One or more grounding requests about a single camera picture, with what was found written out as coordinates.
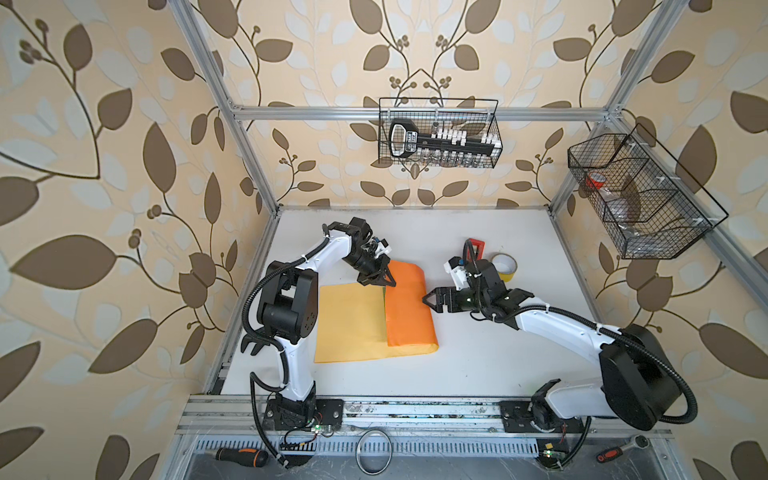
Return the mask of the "aluminium front rail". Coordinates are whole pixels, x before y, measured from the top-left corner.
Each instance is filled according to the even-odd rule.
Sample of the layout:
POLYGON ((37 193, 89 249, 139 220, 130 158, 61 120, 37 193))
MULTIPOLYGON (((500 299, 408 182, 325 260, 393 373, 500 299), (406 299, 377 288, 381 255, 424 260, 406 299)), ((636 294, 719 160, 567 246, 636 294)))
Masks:
MULTIPOLYGON (((320 395, 320 421, 335 433, 357 434, 380 428, 408 436, 530 436, 574 438, 587 431, 594 438, 624 438, 638 431, 618 419, 559 420, 549 430, 533 426, 525 397, 397 397, 320 395)), ((175 433, 257 437, 247 395, 190 397, 175 433)))

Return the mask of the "red tape dispenser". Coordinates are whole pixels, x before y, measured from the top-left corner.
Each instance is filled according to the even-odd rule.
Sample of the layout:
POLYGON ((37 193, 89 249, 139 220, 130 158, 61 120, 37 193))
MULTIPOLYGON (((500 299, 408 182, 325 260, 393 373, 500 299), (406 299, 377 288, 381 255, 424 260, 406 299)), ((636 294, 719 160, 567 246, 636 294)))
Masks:
POLYGON ((484 255, 485 242, 474 238, 469 238, 465 242, 466 245, 471 246, 472 254, 476 259, 482 259, 484 255))

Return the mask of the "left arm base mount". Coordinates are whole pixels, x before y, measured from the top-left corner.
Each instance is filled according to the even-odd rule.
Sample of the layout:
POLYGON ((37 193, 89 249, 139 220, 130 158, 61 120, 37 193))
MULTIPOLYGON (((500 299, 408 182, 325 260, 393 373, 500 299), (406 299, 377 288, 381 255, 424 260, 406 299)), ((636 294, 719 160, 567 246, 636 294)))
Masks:
POLYGON ((271 429, 288 431, 319 426, 323 433, 338 431, 343 422, 345 402, 342 399, 292 401, 278 396, 267 403, 265 417, 271 429))

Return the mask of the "yellow tape roll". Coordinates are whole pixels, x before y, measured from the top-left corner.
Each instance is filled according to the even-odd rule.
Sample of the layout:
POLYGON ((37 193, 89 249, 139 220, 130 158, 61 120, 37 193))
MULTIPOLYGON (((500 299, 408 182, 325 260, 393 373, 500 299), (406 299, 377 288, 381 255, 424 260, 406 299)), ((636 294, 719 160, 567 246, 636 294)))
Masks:
POLYGON ((497 253, 491 258, 491 263, 503 282, 509 282, 517 272, 517 261, 506 253, 497 253))

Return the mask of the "red capped item in basket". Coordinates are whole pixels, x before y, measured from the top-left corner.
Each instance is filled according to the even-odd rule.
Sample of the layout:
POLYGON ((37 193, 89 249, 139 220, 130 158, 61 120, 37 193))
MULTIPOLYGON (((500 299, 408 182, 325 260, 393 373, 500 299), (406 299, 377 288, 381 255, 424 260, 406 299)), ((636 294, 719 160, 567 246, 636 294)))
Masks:
POLYGON ((588 172, 585 177, 585 188, 588 191, 599 191, 607 182, 604 174, 596 171, 588 172))

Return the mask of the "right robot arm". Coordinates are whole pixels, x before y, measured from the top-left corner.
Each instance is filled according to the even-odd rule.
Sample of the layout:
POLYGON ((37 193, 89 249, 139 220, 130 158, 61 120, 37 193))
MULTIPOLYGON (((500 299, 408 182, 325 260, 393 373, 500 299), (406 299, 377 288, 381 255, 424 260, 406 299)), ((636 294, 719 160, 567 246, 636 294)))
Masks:
POLYGON ((534 428, 547 432, 565 420, 598 417, 650 431, 658 423, 685 425, 697 418, 693 389, 647 328, 601 324, 509 288, 488 260, 453 257, 445 267, 454 284, 423 296, 431 310, 467 313, 476 321, 540 336, 596 368, 591 379, 555 378, 536 390, 523 415, 534 428))

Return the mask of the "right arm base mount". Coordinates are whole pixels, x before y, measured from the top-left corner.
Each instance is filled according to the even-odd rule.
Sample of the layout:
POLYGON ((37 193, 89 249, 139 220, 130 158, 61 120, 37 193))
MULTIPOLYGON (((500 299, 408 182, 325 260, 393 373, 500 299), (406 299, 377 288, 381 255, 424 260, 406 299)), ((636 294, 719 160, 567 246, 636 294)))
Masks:
POLYGON ((576 434, 582 433, 585 429, 582 420, 559 418, 542 402, 505 400, 498 406, 506 433, 576 434))

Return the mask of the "black socket tool set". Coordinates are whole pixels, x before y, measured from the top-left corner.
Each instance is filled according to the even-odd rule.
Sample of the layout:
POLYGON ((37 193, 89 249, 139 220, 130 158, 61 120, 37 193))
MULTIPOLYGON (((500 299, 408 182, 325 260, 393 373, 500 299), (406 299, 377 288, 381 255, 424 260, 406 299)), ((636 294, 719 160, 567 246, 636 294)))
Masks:
POLYGON ((384 142, 392 157, 407 159, 413 155, 426 159, 429 155, 440 157, 455 156, 483 159, 498 157, 503 149, 501 139, 490 133, 479 138, 471 137, 465 130, 444 129, 438 125, 434 130, 422 133, 416 124, 408 119, 396 119, 389 127, 384 142))

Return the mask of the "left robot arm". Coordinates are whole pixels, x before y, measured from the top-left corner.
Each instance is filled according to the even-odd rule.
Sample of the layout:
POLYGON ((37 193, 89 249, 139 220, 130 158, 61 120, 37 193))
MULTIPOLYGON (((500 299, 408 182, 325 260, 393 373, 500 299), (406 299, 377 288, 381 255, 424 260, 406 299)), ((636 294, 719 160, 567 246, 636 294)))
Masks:
POLYGON ((344 262, 357 272, 362 286, 396 285, 389 268, 391 248, 374 235, 366 220, 322 226, 322 240, 299 258, 268 265, 266 273, 246 296, 241 324, 240 350, 253 356, 265 347, 276 350, 280 381, 271 385, 255 372, 249 374, 254 392, 273 395, 268 405, 273 418, 289 427, 310 423, 316 417, 316 382, 309 367, 306 338, 319 318, 319 278, 344 262))

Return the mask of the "orange black screwdriver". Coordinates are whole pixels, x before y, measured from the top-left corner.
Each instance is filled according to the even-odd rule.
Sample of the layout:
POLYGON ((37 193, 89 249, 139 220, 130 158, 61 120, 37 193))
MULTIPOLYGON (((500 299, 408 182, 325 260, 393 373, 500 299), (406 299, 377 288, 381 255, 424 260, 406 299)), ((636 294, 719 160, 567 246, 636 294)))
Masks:
POLYGON ((262 468, 267 464, 269 454, 264 450, 255 448, 234 449, 222 447, 214 453, 214 458, 217 461, 230 462, 243 467, 262 468))

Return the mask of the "red handled ratchet wrench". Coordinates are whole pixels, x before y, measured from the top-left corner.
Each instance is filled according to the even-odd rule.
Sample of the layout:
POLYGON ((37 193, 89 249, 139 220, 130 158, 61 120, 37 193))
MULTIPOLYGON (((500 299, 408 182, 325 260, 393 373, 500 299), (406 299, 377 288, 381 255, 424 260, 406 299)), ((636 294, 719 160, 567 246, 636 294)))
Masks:
POLYGON ((600 464, 612 462, 630 450, 646 449, 650 445, 649 439, 644 435, 635 435, 623 445, 607 448, 599 452, 595 459, 600 464))

